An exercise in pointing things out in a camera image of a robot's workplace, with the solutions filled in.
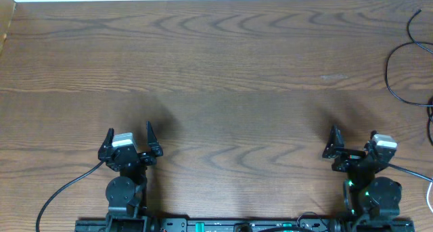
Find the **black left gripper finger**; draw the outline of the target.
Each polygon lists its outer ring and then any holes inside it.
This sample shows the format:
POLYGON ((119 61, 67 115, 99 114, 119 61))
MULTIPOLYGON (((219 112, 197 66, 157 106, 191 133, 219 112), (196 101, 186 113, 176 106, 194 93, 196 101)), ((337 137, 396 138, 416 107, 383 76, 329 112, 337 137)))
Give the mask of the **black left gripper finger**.
POLYGON ((147 145, 151 149, 151 152, 155 156, 163 156, 162 146, 160 145, 159 141, 157 140, 154 134, 152 124, 150 121, 146 122, 146 130, 147 130, 147 145))
POLYGON ((101 147, 98 150, 98 158, 107 158, 112 151, 112 140, 114 138, 114 129, 109 128, 101 147))

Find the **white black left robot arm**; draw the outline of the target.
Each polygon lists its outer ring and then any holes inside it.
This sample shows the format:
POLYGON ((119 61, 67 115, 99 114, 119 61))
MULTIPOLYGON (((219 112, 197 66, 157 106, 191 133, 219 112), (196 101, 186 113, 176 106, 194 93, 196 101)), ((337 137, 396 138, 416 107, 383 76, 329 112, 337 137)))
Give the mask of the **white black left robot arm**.
POLYGON ((110 128, 98 150, 97 157, 119 176, 112 179, 106 187, 108 213, 106 216, 107 231, 110 229, 145 228, 147 220, 145 211, 148 166, 157 163, 157 158, 163 155, 151 122, 146 122, 147 146, 146 152, 138 152, 138 147, 132 133, 115 134, 110 128))

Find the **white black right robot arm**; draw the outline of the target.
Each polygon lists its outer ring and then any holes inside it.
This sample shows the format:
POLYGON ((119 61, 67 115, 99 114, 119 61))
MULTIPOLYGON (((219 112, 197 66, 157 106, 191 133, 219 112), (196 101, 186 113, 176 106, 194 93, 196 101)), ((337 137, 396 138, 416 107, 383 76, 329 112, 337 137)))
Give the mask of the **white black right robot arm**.
POLYGON ((322 157, 332 159, 332 170, 344 172, 345 205, 350 212, 371 221, 391 220, 400 214, 400 183, 376 175, 394 157, 397 142, 389 135, 372 131, 362 150, 348 149, 341 130, 332 126, 322 157))

